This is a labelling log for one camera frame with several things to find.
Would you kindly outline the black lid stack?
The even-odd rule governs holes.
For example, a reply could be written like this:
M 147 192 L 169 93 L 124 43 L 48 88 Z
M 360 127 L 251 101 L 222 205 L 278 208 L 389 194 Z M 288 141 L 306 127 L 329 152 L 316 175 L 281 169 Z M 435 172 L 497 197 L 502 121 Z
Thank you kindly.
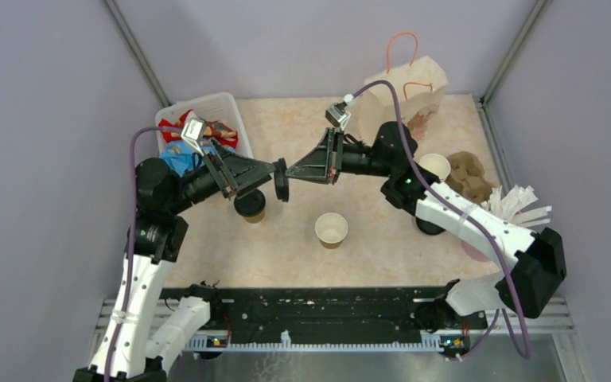
M 418 230 L 428 236 L 437 236 L 445 231 L 444 228 L 418 217 L 415 218 L 415 222 Z

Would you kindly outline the black cup lid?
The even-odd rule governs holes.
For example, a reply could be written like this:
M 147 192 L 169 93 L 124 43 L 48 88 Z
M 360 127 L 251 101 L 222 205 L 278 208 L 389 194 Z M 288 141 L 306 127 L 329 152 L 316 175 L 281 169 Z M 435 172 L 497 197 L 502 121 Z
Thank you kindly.
M 278 159 L 274 165 L 274 189 L 276 197 L 282 202 L 290 199 L 289 179 L 286 176 L 287 166 L 284 158 Z
M 237 197 L 233 205 L 235 211 L 242 217 L 252 216 L 265 209 L 266 198 L 261 190 L 255 189 L 243 197 Z

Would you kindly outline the brown paper cup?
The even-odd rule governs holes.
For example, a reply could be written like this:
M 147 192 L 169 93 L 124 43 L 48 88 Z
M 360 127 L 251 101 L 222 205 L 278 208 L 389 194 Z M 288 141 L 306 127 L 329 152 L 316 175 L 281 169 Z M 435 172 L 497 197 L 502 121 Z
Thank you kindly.
M 250 224 L 256 224 L 260 221 L 262 221 L 264 219 L 266 215 L 266 211 L 264 209 L 262 209 L 260 212 L 256 213 L 255 215 L 252 216 L 245 216 L 244 219 L 246 222 L 250 223 Z
M 340 247 L 349 232 L 348 221 L 340 214 L 327 212 L 320 215 L 314 225 L 317 238 L 324 248 Z

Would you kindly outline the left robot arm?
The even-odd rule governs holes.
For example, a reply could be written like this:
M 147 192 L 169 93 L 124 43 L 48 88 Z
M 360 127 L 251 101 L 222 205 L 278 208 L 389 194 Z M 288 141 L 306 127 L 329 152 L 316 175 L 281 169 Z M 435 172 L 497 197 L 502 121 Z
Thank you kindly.
M 165 381 L 200 328 L 213 329 L 224 313 L 217 290 L 202 283 L 184 294 L 158 330 L 152 324 L 165 280 L 188 230 L 181 212 L 216 193 L 236 200 L 274 180 L 287 190 L 286 162 L 263 162 L 218 146 L 205 165 L 178 175 L 161 158 L 134 166 L 134 215 L 127 233 L 123 273 L 103 340 L 75 381 Z

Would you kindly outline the stack of paper cups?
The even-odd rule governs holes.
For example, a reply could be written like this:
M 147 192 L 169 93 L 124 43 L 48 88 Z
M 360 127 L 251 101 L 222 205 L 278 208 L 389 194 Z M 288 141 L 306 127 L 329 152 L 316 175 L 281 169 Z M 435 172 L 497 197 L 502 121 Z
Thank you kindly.
M 436 175 L 441 181 L 445 181 L 451 172 L 448 159 L 440 154 L 425 154 L 418 160 L 418 164 L 423 169 Z

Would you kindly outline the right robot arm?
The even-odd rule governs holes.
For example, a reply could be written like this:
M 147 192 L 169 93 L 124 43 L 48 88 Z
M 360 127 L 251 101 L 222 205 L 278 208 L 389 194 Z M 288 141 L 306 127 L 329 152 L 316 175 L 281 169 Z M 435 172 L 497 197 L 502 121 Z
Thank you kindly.
M 330 127 L 286 176 L 320 184 L 335 183 L 341 173 L 382 177 L 380 191 L 391 205 L 495 262 L 500 269 L 495 274 L 447 284 L 434 307 L 440 325 L 455 328 L 469 314 L 504 308 L 538 318 L 566 277 L 562 237 L 550 228 L 535 232 L 492 215 L 411 161 L 407 155 L 416 149 L 408 129 L 395 121 L 379 127 L 372 146 L 346 143 L 341 130 Z

